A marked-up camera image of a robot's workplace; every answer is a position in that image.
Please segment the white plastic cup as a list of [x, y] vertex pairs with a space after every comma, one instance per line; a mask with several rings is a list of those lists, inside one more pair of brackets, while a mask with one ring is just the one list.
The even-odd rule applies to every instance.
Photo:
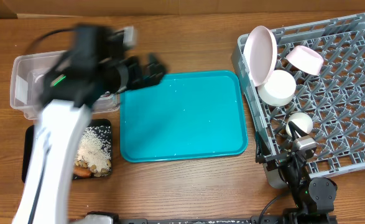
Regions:
[[313, 121], [306, 113], [297, 112], [291, 114], [287, 122], [289, 123], [291, 121], [307, 134], [310, 134], [313, 129]]

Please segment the white bowl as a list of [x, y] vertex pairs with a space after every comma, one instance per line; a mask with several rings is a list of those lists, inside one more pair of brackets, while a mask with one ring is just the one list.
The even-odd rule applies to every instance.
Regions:
[[268, 81], [257, 88], [261, 100], [271, 106], [285, 106], [291, 102], [297, 84], [289, 72], [274, 70]]

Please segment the pink bowl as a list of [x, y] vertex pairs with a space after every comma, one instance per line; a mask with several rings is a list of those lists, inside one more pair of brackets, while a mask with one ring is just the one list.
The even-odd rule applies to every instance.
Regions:
[[320, 75], [320, 70], [324, 62], [320, 54], [302, 45], [296, 46], [285, 58], [294, 67], [315, 76]]

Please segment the white plate with food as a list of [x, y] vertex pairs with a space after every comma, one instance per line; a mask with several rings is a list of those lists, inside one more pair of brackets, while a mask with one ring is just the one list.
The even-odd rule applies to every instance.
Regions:
[[265, 26], [257, 26], [248, 35], [243, 55], [254, 86], [268, 81], [277, 60], [277, 42], [274, 34]]

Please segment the orange carrot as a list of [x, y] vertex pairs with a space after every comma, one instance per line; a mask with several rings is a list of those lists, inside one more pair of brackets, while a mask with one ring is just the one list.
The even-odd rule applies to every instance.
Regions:
[[75, 166], [73, 174], [81, 178], [89, 178], [91, 176], [91, 171], [84, 167]]

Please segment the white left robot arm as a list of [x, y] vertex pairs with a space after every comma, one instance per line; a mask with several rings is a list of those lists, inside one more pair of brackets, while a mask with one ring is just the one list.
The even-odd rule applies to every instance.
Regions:
[[74, 160], [94, 105], [104, 94], [158, 85], [167, 67], [154, 54], [141, 66], [126, 52], [137, 42], [135, 28], [120, 30], [77, 24], [72, 47], [44, 74], [38, 96], [24, 191], [14, 223], [67, 223]]

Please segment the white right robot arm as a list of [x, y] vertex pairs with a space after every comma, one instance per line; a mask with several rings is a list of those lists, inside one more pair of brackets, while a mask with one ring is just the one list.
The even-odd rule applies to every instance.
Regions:
[[[311, 178], [307, 171], [307, 160], [316, 151], [316, 141], [295, 123], [289, 122], [293, 146], [288, 152], [272, 155], [259, 134], [255, 133], [256, 162], [265, 164], [268, 171], [276, 171], [287, 184], [288, 190], [272, 199], [258, 217], [251, 217], [253, 223], [297, 223], [333, 224], [334, 201], [337, 184], [326, 177]], [[286, 208], [280, 216], [266, 215], [267, 209], [278, 199], [290, 194], [294, 208]]]

